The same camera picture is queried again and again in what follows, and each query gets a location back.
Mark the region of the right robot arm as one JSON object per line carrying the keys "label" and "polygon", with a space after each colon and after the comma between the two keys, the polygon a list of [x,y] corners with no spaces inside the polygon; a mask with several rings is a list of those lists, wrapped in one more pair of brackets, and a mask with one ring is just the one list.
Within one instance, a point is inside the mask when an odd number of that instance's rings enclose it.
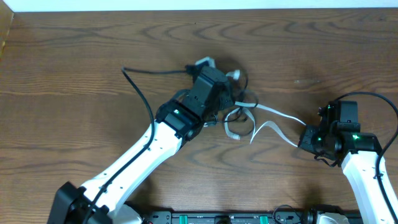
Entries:
{"label": "right robot arm", "polygon": [[317,126],[307,125],[298,147],[330,167],[342,168],[364,223],[397,223],[397,197],[386,173],[375,134],[362,133],[355,101],[335,100],[318,110]]}

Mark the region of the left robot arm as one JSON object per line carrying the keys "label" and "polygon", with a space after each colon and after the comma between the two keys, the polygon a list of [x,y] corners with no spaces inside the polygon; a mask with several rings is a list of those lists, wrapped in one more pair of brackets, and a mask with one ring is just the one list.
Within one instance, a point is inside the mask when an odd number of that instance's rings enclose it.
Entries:
{"label": "left robot arm", "polygon": [[150,126],[117,161],[80,187],[66,182],[56,192],[48,218],[54,223],[142,223],[126,200],[149,174],[195,138],[206,119],[234,105],[233,81],[238,70],[228,73],[209,63],[187,65],[193,78],[150,113]]}

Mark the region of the cardboard box edge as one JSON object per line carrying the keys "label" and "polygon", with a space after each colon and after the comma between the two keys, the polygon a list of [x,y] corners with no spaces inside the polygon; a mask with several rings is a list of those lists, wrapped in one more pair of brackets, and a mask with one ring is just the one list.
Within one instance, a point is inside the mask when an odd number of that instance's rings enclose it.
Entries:
{"label": "cardboard box edge", "polygon": [[11,28],[11,24],[14,19],[14,12],[9,8],[9,6],[1,0],[0,3],[0,32],[1,32],[1,38],[0,38],[0,54],[3,54],[4,47],[6,45],[6,40],[9,35],[9,31]]}

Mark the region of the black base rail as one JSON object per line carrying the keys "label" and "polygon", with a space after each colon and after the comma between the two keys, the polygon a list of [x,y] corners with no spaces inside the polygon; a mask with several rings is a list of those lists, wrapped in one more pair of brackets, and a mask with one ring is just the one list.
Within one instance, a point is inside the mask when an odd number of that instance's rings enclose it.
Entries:
{"label": "black base rail", "polygon": [[345,212],[333,205],[315,205],[296,210],[280,205],[265,212],[175,212],[173,210],[134,209],[143,224],[298,224],[298,223],[349,223],[360,224],[359,212]]}

